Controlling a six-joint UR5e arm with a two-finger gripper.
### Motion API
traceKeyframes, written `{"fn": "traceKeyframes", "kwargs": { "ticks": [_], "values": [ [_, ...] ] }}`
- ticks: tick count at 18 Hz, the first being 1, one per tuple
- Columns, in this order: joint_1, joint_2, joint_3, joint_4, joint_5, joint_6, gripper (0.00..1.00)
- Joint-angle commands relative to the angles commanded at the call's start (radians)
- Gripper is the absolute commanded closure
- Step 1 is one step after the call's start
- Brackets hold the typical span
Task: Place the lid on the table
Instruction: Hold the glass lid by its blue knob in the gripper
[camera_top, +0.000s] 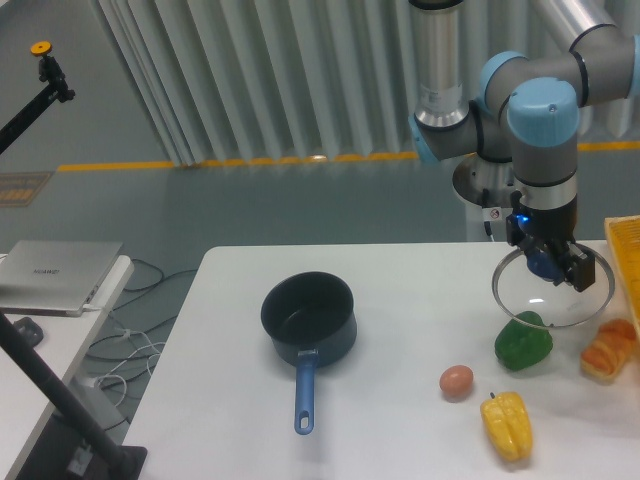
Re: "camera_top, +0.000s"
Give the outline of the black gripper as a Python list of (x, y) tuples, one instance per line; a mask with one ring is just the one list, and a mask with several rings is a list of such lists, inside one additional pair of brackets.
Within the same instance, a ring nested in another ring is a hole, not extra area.
[(506, 217), (506, 241), (518, 247), (527, 260), (535, 260), (539, 249), (553, 256), (567, 252), (566, 282), (577, 292), (583, 292), (595, 282), (595, 256), (575, 242), (577, 197), (553, 209), (536, 209), (524, 204), (523, 194), (516, 190), (510, 195), (512, 213)]

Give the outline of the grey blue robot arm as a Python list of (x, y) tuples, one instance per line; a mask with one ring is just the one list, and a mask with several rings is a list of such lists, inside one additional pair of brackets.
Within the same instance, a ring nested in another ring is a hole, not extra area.
[(463, 97), (458, 1), (414, 1), (419, 98), (409, 119), (426, 162), (474, 153), (510, 163), (506, 240), (528, 269), (577, 291), (595, 280), (595, 258), (574, 237), (579, 111), (639, 92), (639, 40), (591, 1), (537, 1), (562, 49), (531, 60), (505, 51), (483, 66), (475, 99)]

